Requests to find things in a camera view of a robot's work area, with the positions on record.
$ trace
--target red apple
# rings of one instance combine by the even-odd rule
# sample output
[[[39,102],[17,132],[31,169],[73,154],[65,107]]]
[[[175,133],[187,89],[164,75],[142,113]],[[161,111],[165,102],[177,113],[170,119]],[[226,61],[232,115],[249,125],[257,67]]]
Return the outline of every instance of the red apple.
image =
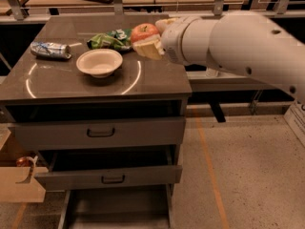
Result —
[[[143,23],[133,28],[131,34],[131,42],[134,43],[140,40],[144,40],[155,34],[159,34],[159,30],[154,24]]]

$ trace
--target tabletop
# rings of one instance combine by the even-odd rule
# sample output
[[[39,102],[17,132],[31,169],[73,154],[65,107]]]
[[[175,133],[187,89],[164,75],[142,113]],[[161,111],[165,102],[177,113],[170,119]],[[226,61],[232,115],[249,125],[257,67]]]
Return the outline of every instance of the tabletop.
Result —
[[[87,41],[100,32],[154,23],[164,15],[59,15],[53,16],[34,41],[71,47],[68,61],[36,58],[30,48],[1,84],[0,102],[55,98],[118,99],[191,94],[184,66],[168,60],[150,60],[135,52],[123,54],[123,64],[106,78],[94,78],[76,68],[77,58],[88,51]]]

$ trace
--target drawer handle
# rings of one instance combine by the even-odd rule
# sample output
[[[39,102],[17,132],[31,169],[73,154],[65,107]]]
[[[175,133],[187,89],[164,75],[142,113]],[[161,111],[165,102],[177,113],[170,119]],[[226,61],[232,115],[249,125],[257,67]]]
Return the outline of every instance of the drawer handle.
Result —
[[[102,177],[103,184],[120,184],[125,181],[125,175],[122,177]]]
[[[91,129],[87,130],[88,137],[109,137],[109,136],[113,136],[114,133],[115,133],[114,127],[108,132],[95,132]]]

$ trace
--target floor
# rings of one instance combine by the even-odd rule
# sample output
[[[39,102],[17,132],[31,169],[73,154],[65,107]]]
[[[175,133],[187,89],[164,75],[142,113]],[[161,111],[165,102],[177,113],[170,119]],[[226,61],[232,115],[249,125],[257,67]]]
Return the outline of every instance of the floor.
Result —
[[[305,228],[305,148],[279,111],[226,112],[217,123],[190,106],[173,193],[176,229]],[[64,193],[43,203],[0,203],[0,228],[57,228]]]

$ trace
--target yellow floor marking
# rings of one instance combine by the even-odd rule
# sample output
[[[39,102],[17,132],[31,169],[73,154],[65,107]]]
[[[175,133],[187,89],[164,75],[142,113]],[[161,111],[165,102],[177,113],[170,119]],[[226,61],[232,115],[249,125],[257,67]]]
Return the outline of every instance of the yellow floor marking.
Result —
[[[204,152],[204,157],[206,158],[206,162],[207,162],[207,166],[208,166],[208,172],[209,172],[209,176],[210,176],[211,183],[212,183],[212,186],[213,186],[213,193],[214,193],[214,196],[215,196],[218,212],[219,212],[219,215],[221,217],[222,228],[223,229],[229,229],[229,222],[228,222],[228,219],[227,219],[227,214],[226,214],[225,208],[223,206],[221,195],[220,195],[219,188],[218,188],[218,185],[217,185],[217,180],[216,180],[216,176],[215,176],[215,173],[214,173],[214,167],[213,167],[213,164],[212,164],[209,148],[208,148],[206,138],[205,138],[205,135],[204,135],[204,132],[203,132],[202,122],[201,122],[200,117],[197,114],[196,109],[192,109],[192,111],[193,111],[193,115],[195,116],[196,127],[197,127],[197,130],[198,130],[199,135],[200,135],[200,142],[201,142],[201,146],[202,146],[202,149],[203,149],[203,152]]]
[[[17,212],[17,216],[15,218],[15,221],[13,222],[11,229],[17,229],[19,227],[19,224],[22,220],[22,217],[23,217],[23,214],[24,214],[26,208],[27,208],[27,203],[26,202],[21,203],[19,210]]]

